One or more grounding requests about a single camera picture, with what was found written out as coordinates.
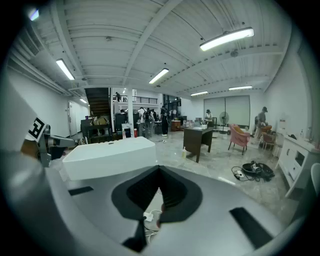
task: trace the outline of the white ceiling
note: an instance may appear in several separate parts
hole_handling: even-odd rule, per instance
[[[199,47],[246,27],[253,37],[208,51]],[[26,31],[39,53],[24,56],[65,89],[131,86],[188,97],[241,85],[264,91],[287,51],[291,21],[272,0],[56,0]],[[149,84],[163,68],[169,72]]]

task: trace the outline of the white box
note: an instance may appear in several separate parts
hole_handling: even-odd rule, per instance
[[[70,180],[86,180],[156,165],[156,145],[144,138],[79,145],[63,160]]]

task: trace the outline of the standing fan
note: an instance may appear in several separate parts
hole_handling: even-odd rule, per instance
[[[227,112],[222,112],[219,116],[220,123],[223,124],[222,131],[220,133],[225,134],[226,131],[224,131],[225,125],[229,122],[229,114]]]

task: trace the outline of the black railing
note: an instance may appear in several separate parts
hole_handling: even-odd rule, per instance
[[[113,95],[113,100],[117,101],[118,98],[116,95]],[[119,102],[128,102],[128,95],[120,95],[118,100]],[[140,97],[140,96],[132,96],[133,103],[149,103],[149,104],[157,104],[157,98],[149,98],[149,97]]]

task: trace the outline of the pink chair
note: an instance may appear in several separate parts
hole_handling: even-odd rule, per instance
[[[235,130],[235,127],[237,127],[236,124],[229,124],[230,132],[231,132],[231,138],[230,138],[230,145],[228,150],[230,149],[231,143],[233,142],[233,146],[235,144],[243,147],[242,150],[242,155],[244,154],[244,151],[247,150],[247,144],[250,140],[250,133],[245,132],[245,133],[239,133]]]

